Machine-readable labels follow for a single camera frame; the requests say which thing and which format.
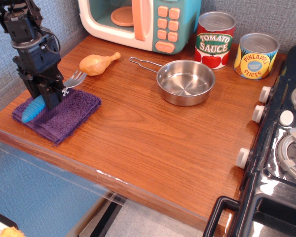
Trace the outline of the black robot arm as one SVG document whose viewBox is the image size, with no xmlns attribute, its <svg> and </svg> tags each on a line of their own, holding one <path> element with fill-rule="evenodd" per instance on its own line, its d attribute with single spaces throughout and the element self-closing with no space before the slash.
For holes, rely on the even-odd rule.
<svg viewBox="0 0 296 237">
<path fill-rule="evenodd" d="M 60 43 L 42 20 L 32 0 L 0 0 L 0 24 L 18 52 L 13 58 L 18 74 L 31 96 L 42 96 L 51 110 L 62 102 L 65 87 L 58 69 Z"/>
</svg>

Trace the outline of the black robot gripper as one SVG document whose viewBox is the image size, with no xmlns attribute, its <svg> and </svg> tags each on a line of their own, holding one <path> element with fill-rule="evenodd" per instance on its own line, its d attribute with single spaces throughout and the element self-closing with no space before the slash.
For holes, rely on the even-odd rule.
<svg viewBox="0 0 296 237">
<path fill-rule="evenodd" d="M 12 42 L 18 56 L 13 62 L 33 99 L 42 96 L 49 110 L 59 105 L 62 99 L 63 75 L 58 69 L 61 61 L 56 39 L 52 34 L 37 34 L 30 42 Z"/>
</svg>

